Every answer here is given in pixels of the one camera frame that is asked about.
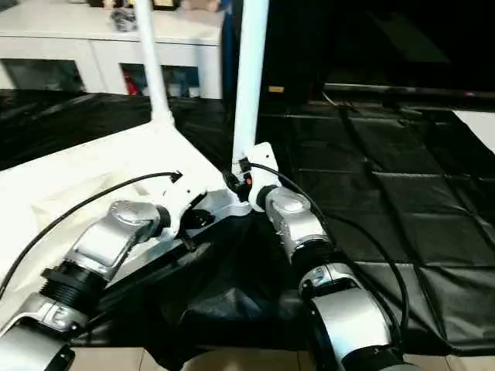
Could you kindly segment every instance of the white cabinet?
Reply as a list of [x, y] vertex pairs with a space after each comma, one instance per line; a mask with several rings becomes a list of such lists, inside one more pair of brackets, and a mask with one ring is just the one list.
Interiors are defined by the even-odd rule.
[[[127, 87], [121, 65], [142, 64], [141, 45], [134, 42], [92, 42], [97, 64], [108, 93], [126, 94]], [[220, 48], [218, 46], [157, 44], [159, 61], [163, 66], [197, 67], [200, 96], [221, 98]]]
[[[86, 91], [105, 92], [89, 40], [0, 37], [0, 60], [73, 60]], [[15, 88], [7, 69], [0, 69], [0, 89]]]
[[[24, 0], [0, 13], [0, 89], [16, 88], [2, 60], [69, 60], [87, 92], [127, 94], [123, 64], [142, 64], [137, 32], [118, 32], [110, 12], [67, 0]], [[221, 98], [223, 13], [152, 13], [163, 66], [197, 68], [200, 96]]]

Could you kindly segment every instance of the tile floor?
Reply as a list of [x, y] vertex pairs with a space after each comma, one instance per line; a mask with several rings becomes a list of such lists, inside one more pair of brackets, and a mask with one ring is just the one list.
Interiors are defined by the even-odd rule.
[[[140, 348], [77, 348], [70, 371], [165, 371]], [[407, 356], [422, 371], [492, 371], [495, 357]], [[191, 359], [183, 371], [314, 371], [307, 352], [222, 349]]]

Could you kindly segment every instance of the black plastic sheet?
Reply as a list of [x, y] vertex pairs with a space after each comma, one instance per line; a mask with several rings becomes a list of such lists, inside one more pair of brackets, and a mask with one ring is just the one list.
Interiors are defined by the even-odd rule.
[[[4, 92], [2, 168], [145, 123], [149, 103], [109, 94]], [[178, 129], [230, 167], [231, 120], [217, 101], [177, 100]], [[408, 352], [495, 349], [495, 157], [448, 111], [266, 106], [258, 140], [324, 209], [367, 228], [411, 295]], [[339, 245], [400, 317], [400, 292], [375, 247], [329, 220]], [[263, 215], [229, 218], [194, 255], [165, 256], [108, 289], [77, 345], [145, 346], [178, 369], [201, 345], [304, 349], [296, 284]]]

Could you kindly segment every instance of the black cable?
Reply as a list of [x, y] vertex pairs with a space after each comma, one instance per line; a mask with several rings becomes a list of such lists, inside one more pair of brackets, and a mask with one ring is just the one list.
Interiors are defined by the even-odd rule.
[[14, 275], [15, 271], [19, 267], [19, 265], [22, 263], [26, 255], [31, 251], [32, 248], [42, 239], [44, 236], [46, 236], [53, 228], [55, 228], [58, 224], [60, 224], [63, 220], [65, 220], [68, 216], [72, 215], [75, 213], [77, 210], [79, 210], [82, 207], [85, 207], [88, 203], [92, 203], [95, 199], [99, 199], [103, 196], [106, 196], [108, 193], [111, 193], [117, 189], [120, 189], [122, 187], [128, 186], [129, 184], [139, 182], [144, 179], [150, 179], [150, 178], [158, 178], [160, 176], [171, 176], [171, 177], [179, 177], [180, 174], [178, 172], [156, 172], [153, 174], [147, 174], [143, 176], [139, 176], [137, 178], [129, 179], [125, 182], [119, 183], [117, 185], [114, 185], [113, 187], [110, 187], [109, 189], [105, 189], [102, 192], [97, 193], [96, 195], [93, 195], [92, 197], [89, 197], [88, 199], [85, 199], [81, 203], [78, 203], [71, 209], [67, 210], [64, 214], [56, 218], [53, 222], [51, 222], [48, 226], [46, 226], [41, 232], [39, 232], [36, 237], [34, 237], [31, 242], [27, 244], [26, 247], [24, 247], [24, 250], [22, 250], [21, 254], [15, 259], [13, 265], [10, 267], [9, 271], [5, 275], [4, 279], [2, 280], [2, 284], [0, 285], [0, 300], [2, 299], [5, 290], [7, 289], [7, 286], [10, 283], [10, 280], [12, 279], [12, 276]]
[[380, 303], [380, 305], [383, 307], [383, 309], [387, 312], [387, 315], [390, 318], [392, 325], [394, 326], [396, 332], [398, 333], [399, 348], [402, 348], [402, 338], [403, 338], [402, 334], [404, 334], [407, 331], [408, 323], [409, 323], [409, 312], [410, 312], [409, 293], [408, 293], [408, 288], [404, 282], [404, 278], [401, 275], [401, 272], [398, 270], [397, 265], [390, 258], [390, 256], [388, 255], [387, 251], [383, 248], [383, 246], [378, 242], [378, 240], [376, 238], [373, 237], [373, 235], [370, 232], [368, 232], [365, 228], [363, 228], [358, 223], [355, 223], [352, 220], [343, 218], [342, 216], [337, 216], [337, 215], [328, 214], [328, 213], [324, 214], [322, 212], [322, 210], [318, 207], [318, 205], [315, 203], [315, 201], [308, 195], [308, 193], [306, 193], [300, 186], [298, 186], [295, 182], [293, 182], [289, 177], [274, 170], [273, 168], [269, 168], [268, 166], [256, 164], [253, 162], [251, 162], [250, 165], [252, 168], [261, 168], [267, 172], [270, 172], [271, 174], [278, 176], [283, 181], [285, 181], [289, 186], [291, 186], [296, 192], [298, 192], [298, 193], [302, 194], [304, 197], [306, 197], [309, 200], [309, 202], [311, 203], [313, 209], [318, 214], [317, 217], [320, 220], [321, 224], [323, 225], [323, 229], [325, 230], [325, 232], [326, 232], [327, 236], [329, 237], [333, 246], [336, 247], [337, 244], [336, 244], [335, 237], [329, 231], [328, 223], [326, 222], [326, 215], [332, 219], [339, 220], [340, 222], [345, 223], [345, 224], [359, 230], [377, 248], [378, 252], [382, 255], [382, 257], [386, 260], [386, 262], [388, 263], [388, 265], [392, 269], [392, 272], [394, 273], [395, 279], [397, 280], [398, 286], [399, 286], [400, 291], [401, 291], [402, 316], [401, 316], [400, 326], [398, 324], [397, 319], [395, 318], [394, 312], [391, 310], [388, 303], [378, 293], [378, 290], [376, 289], [374, 284], [366, 277], [366, 274], [364, 273], [363, 269], [351, 259], [348, 259], [348, 262], [350, 263], [350, 265], [353, 269], [357, 270], [360, 273], [360, 276], [367, 282], [367, 286], [370, 289], [370, 291], [373, 293], [374, 297], [377, 299], [377, 301]]
[[408, 288], [405, 284], [404, 278], [402, 277], [401, 272], [397, 268], [397, 264], [390, 258], [390, 255], [388, 252], [384, 249], [384, 247], [381, 245], [381, 243], [378, 242], [374, 236], [368, 232], [364, 227], [362, 227], [360, 224], [349, 220], [347, 218], [344, 218], [342, 216], [332, 214], [332, 213], [325, 213], [326, 216], [329, 218], [338, 220], [342, 223], [345, 223], [356, 230], [359, 230], [379, 251], [380, 255], [385, 259], [387, 264], [390, 266], [392, 269], [392, 272], [394, 273], [395, 279], [397, 280], [398, 286], [401, 291], [401, 305], [402, 305], [402, 315], [401, 315], [401, 333], [405, 334], [408, 330], [408, 323], [409, 323], [409, 316], [410, 316], [410, 311], [411, 311], [411, 305], [409, 302], [409, 293], [408, 293]]

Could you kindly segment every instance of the white shelf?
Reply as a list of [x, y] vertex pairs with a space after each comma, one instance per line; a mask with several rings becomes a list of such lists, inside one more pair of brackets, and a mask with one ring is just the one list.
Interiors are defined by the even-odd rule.
[[[159, 43], [219, 46], [222, 12], [154, 11], [153, 23]], [[137, 32], [118, 32], [110, 12], [67, 0], [24, 0], [0, 13], [0, 37], [43, 37], [139, 41]]]

